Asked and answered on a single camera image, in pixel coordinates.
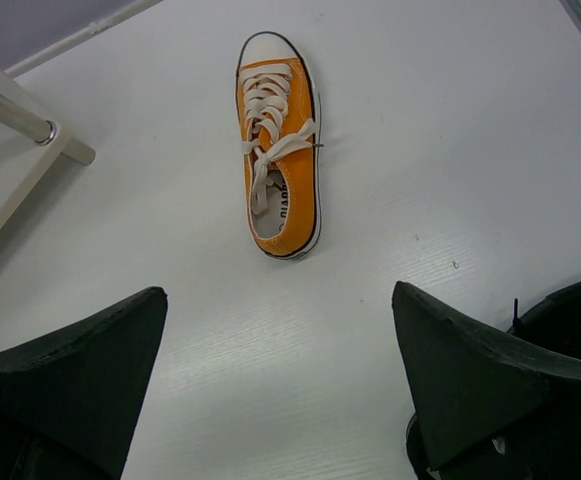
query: shoe sole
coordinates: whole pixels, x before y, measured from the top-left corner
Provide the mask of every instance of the shoe sole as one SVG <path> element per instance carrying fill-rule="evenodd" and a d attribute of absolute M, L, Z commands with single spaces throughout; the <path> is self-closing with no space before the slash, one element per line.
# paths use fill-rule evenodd
<path fill-rule="evenodd" d="M 248 44 L 248 42 L 250 41 L 251 38 L 256 37 L 257 35 L 264 34 L 264 33 L 276 35 L 277 37 L 279 37 L 283 41 L 285 41 L 288 45 L 290 45 L 290 48 L 292 48 L 292 50 L 294 50 L 294 52 L 297 54 L 297 57 L 299 57 L 301 64 L 303 65 L 303 68 L 304 68 L 306 75 L 308 77 L 308 80 L 310 82 L 310 94 L 312 96 L 312 105 L 313 105 L 314 117 L 315 117 L 314 122 L 319 127 L 317 133 L 315 134 L 315 142 L 314 143 L 319 144 L 321 141 L 321 96 L 317 92 L 317 87 L 314 84 L 314 80 L 313 80 L 310 68 L 308 67 L 308 64 L 307 64 L 304 56 L 301 55 L 301 52 L 299 52 L 299 50 L 297 50 L 297 47 L 295 47 L 290 40 L 288 40 L 286 37 L 284 37 L 283 35 L 280 35 L 276 32 L 259 32 L 259 33 L 255 33 L 250 38 L 248 38 L 248 40 L 246 40 L 245 43 L 243 44 L 243 48 L 241 49 L 241 54 L 239 55 L 239 63 L 237 65 L 237 81 L 239 78 L 239 68 L 241 68 L 241 59 L 243 57 L 243 51 L 245 50 L 246 45 Z M 238 119 L 239 118 L 239 99 L 236 98 L 236 91 L 235 91 L 235 100 L 237 102 L 237 119 Z M 320 153 L 321 149 L 319 147 L 314 147 L 314 148 L 316 150 L 315 157 L 314 157 L 315 226 L 314 226 L 314 230 L 312 231 L 312 235 L 310 236 L 310 240 L 308 240 L 308 243 L 306 243 L 305 246 L 301 247 L 296 252 L 293 252 L 289 255 L 284 255 L 284 256 L 272 255 L 272 254 L 270 254 L 262 249 L 263 253 L 265 253 L 269 257 L 276 258 L 279 260 L 296 260 L 298 258 L 305 256 L 319 242 L 319 238 L 321 237 L 321 196 L 319 193 L 319 153 Z"/>

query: canvas shoe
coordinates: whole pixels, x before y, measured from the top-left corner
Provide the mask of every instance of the canvas shoe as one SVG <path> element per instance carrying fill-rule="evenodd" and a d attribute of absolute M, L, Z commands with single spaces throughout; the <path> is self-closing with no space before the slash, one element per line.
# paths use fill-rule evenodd
<path fill-rule="evenodd" d="M 261 32 L 246 41 L 236 101 L 252 236 L 272 257 L 297 258 L 321 230 L 321 106 L 305 60 L 287 39 Z"/>

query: gray wall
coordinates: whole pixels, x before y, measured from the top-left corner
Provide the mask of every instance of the gray wall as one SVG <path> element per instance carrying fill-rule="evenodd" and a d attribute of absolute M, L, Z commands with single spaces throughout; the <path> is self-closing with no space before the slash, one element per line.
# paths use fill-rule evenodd
<path fill-rule="evenodd" d="M 0 66 L 8 68 L 134 0 L 0 0 Z"/>

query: white toe cap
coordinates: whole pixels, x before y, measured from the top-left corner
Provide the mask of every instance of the white toe cap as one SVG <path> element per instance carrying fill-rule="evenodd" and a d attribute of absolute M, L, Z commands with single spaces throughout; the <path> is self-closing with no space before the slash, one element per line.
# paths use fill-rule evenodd
<path fill-rule="evenodd" d="M 292 45 L 279 35 L 262 32 L 253 35 L 246 41 L 243 46 L 241 66 L 286 58 L 297 58 L 297 53 Z"/>

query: shoe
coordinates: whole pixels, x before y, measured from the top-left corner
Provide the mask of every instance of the shoe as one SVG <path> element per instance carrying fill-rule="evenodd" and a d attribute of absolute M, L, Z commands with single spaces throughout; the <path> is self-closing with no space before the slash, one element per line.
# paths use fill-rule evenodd
<path fill-rule="evenodd" d="M 236 101 L 252 236 L 271 257 L 300 257 L 321 230 L 321 105 L 305 60 L 277 33 L 253 35 L 239 57 Z"/>

